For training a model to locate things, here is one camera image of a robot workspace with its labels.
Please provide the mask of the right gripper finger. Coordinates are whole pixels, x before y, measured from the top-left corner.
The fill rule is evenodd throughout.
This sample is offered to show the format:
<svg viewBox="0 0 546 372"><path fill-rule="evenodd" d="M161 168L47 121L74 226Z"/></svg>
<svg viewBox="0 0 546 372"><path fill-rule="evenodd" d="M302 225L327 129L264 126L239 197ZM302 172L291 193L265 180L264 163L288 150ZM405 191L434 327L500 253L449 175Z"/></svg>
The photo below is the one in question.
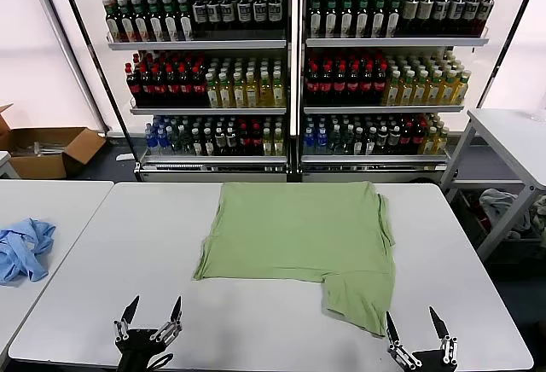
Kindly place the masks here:
<svg viewBox="0 0 546 372"><path fill-rule="evenodd" d="M450 335L444 320L438 315L438 313L430 306L430 316L433 321L436 334L440 339L440 351L442 352L441 360L443 365L458 365L457 353L458 353L458 339Z"/></svg>
<svg viewBox="0 0 546 372"><path fill-rule="evenodd" d="M388 353L402 369L420 369L422 361L402 344L389 311L386 312L386 333L389 340Z"/></svg>

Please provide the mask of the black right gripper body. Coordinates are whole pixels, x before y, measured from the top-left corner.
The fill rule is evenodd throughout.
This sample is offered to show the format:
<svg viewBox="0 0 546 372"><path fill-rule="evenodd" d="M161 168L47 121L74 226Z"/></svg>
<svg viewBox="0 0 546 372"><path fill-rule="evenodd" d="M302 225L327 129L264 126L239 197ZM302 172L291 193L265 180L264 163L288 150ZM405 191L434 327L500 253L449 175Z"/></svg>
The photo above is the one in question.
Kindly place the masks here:
<svg viewBox="0 0 546 372"><path fill-rule="evenodd" d="M440 349L413 352L412 355L421 363L420 366L416 367L416 371L454 372L457 368L450 358L448 358L447 363L444 361L444 351Z"/></svg>

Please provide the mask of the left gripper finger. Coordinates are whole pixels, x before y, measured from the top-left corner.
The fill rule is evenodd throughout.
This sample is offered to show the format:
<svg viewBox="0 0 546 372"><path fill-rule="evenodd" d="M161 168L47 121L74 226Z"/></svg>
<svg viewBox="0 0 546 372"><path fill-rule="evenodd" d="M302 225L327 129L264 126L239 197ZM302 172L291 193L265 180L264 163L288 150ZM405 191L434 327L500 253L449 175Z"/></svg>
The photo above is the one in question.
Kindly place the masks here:
<svg viewBox="0 0 546 372"><path fill-rule="evenodd" d="M135 316L139 299L140 297L137 295L131 303L126 306L121 318L113 321L116 342L129 339L129 326Z"/></svg>
<svg viewBox="0 0 546 372"><path fill-rule="evenodd" d="M155 342L173 342L182 331L182 297L179 296L171 312L170 319L156 332L150 335L149 340Z"/></svg>

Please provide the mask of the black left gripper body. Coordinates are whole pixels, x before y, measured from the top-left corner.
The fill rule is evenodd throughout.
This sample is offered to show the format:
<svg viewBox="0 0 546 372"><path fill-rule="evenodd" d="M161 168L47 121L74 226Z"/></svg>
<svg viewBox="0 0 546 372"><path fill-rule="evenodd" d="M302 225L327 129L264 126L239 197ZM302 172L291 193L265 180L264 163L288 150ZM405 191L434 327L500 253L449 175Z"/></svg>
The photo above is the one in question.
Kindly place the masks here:
<svg viewBox="0 0 546 372"><path fill-rule="evenodd" d="M151 334L157 329L130 329L129 339L115 341L121 359L118 372L155 371L167 365L173 358L172 353L165 354L165 342L150 341Z"/></svg>

